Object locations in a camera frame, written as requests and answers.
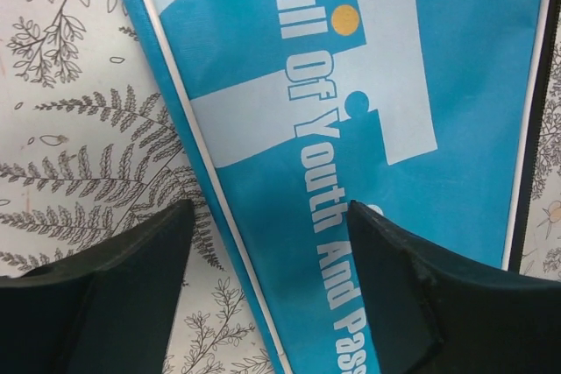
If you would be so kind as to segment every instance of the white circle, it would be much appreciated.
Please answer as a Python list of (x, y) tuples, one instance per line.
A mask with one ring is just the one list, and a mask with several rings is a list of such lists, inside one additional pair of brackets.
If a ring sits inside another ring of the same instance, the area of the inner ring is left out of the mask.
[(380, 206), (368, 205), (368, 207), (369, 207), (371, 210), (373, 210), (374, 212), (376, 212), (377, 214), (380, 214), (380, 215), (382, 215), (382, 216), (384, 215), (384, 211), (381, 209)]

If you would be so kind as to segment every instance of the blue edge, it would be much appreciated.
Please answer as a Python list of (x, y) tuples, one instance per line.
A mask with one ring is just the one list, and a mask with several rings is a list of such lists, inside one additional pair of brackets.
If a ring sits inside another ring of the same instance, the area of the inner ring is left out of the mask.
[(234, 242), (222, 209), (218, 203), (214, 188), (210, 183), (209, 174), (202, 162), (201, 153), (196, 146), (195, 138), (193, 138), (189, 128), (187, 117), (183, 112), (183, 107), (181, 106), (171, 74), (169, 73), (169, 69), (167, 68), (164, 60), (160, 44), (153, 31), (144, 2), (143, 0), (124, 0), (124, 4), (129, 12), (134, 29), (138, 34), (138, 40), (140, 45), (142, 45), (156, 82), (160, 87), (161, 94), (164, 97), (169, 109), (169, 114), (174, 121), (175, 128), (187, 152), (191, 166), (193, 167), (195, 175), (201, 185), (205, 199), (209, 204), (215, 223), (224, 241), (224, 246), (229, 253), (231, 262), (236, 270), (236, 274), (238, 275), (239, 282), (244, 289), (247, 302), (252, 310), (253, 317), (255, 318), (257, 327), (259, 328), (259, 332), (263, 338), (266, 350), (271, 358), (271, 364), (274, 372), (283, 373), (284, 370), (282, 369), (281, 362), (277, 356), (273, 338), (271, 337), (267, 327), (265, 317), (261, 312), (255, 291), (253, 290), (252, 282), (247, 275), (238, 247)]

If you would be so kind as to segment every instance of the black strip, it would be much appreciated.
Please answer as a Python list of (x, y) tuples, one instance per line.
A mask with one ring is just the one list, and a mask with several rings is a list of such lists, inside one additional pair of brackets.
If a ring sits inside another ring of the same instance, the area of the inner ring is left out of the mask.
[(516, 209), (510, 260), (508, 262), (508, 270), (511, 272), (519, 272), (522, 262), (522, 251), (528, 225), (534, 169), (536, 166), (537, 146), (542, 129), (543, 108), (545, 107), (547, 88), (550, 81), (551, 62), (553, 61), (560, 8), (561, 0), (550, 0), (545, 22), (542, 52), (536, 75), (536, 85), (529, 113), (528, 137), (522, 166), (520, 195)]

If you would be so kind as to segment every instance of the orange dot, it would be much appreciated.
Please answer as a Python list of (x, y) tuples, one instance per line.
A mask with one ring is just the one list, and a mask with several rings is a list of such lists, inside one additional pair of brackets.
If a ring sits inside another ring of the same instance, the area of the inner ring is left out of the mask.
[(360, 15), (349, 4), (338, 6), (331, 14), (331, 25), (337, 34), (352, 35), (360, 24)]

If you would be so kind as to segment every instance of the floral tablecloth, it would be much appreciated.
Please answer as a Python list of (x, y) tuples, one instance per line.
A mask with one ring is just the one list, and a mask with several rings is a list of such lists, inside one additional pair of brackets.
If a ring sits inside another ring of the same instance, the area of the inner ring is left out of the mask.
[[(165, 374), (273, 372), (121, 0), (0, 2), (0, 274), (197, 206)], [(560, 279), (561, 40), (522, 271)]]

